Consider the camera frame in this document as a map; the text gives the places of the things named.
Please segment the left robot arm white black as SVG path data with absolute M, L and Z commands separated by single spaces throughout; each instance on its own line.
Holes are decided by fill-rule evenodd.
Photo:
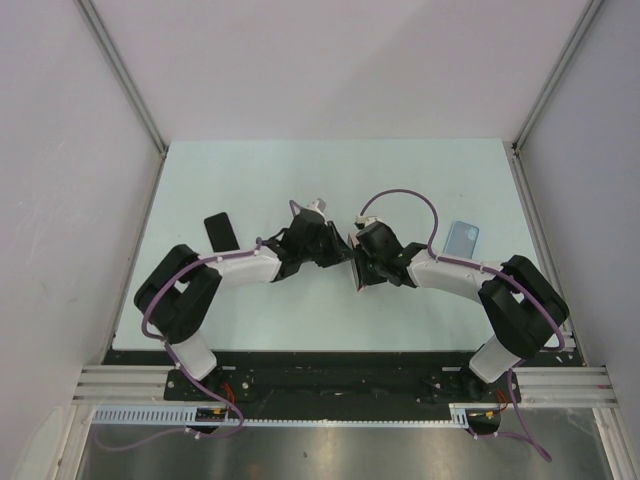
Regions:
M 317 207 L 300 209 L 288 227 L 249 250 L 239 247 L 227 213 L 206 218 L 204 227 L 213 254 L 174 246 L 138 289 L 134 305 L 143 314 L 143 334 L 163 343 L 186 371 L 187 389 L 207 400 L 219 392 L 221 376 L 200 328 L 218 290 L 278 282 L 307 262 L 332 267 L 350 260 L 352 250 Z

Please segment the black phone from blue case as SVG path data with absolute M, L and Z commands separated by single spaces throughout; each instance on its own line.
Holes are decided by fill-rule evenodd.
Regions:
M 222 253 L 239 249 L 238 240 L 226 212 L 205 218 L 203 224 L 213 252 Z

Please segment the light blue phone case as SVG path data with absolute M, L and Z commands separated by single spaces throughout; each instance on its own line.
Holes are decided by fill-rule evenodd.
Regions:
M 451 224 L 443 253 L 446 255 L 472 259 L 476 248 L 480 229 L 463 221 L 454 221 Z

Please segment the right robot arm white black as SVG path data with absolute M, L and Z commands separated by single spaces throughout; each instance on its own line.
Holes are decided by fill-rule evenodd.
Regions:
M 542 351 L 570 315 L 564 299 L 521 255 L 486 264 L 437 254 L 415 242 L 403 246 L 378 220 L 350 234 L 348 244 L 358 290 L 384 283 L 434 289 L 483 307 L 493 336 L 461 376 L 462 391 L 473 401 L 486 400 L 496 391 L 499 377 Z

